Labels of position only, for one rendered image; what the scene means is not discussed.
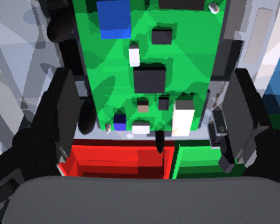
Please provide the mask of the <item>green circuit board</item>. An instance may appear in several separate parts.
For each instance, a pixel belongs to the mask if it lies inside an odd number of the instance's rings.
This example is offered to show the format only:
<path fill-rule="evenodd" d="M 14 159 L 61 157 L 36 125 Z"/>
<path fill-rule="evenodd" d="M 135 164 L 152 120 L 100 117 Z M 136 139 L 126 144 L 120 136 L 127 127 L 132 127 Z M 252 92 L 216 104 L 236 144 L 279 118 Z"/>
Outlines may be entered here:
<path fill-rule="evenodd" d="M 101 130 L 197 131 L 226 0 L 72 1 Z"/>

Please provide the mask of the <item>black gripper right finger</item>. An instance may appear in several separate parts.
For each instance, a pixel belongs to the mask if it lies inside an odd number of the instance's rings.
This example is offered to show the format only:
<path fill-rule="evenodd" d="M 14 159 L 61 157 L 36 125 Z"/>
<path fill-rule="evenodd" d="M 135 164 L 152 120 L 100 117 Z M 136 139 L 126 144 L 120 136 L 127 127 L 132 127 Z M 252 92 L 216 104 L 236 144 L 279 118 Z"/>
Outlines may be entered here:
<path fill-rule="evenodd" d="M 246 68 L 232 71 L 222 111 L 233 157 L 246 167 L 241 176 L 280 183 L 280 130 L 273 129 Z"/>

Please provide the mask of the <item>red open-top bin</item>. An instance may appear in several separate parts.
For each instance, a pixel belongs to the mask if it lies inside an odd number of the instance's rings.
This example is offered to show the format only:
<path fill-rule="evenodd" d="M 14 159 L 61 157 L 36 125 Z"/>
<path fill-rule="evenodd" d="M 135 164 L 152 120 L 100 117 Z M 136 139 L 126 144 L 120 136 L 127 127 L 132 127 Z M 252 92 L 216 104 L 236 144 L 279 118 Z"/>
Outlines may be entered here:
<path fill-rule="evenodd" d="M 74 139 L 70 157 L 58 165 L 65 176 L 168 179 L 174 140 L 161 154 L 155 140 Z"/>

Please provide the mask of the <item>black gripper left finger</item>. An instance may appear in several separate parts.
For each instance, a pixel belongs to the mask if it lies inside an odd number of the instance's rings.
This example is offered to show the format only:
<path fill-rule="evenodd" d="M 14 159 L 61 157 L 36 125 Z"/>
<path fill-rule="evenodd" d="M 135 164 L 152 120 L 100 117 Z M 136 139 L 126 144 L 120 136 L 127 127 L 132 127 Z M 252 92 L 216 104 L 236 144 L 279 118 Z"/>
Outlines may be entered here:
<path fill-rule="evenodd" d="M 58 67 L 30 128 L 18 131 L 12 147 L 0 155 L 0 210 L 22 183 L 62 176 L 57 166 L 70 157 L 80 111 L 72 70 Z"/>

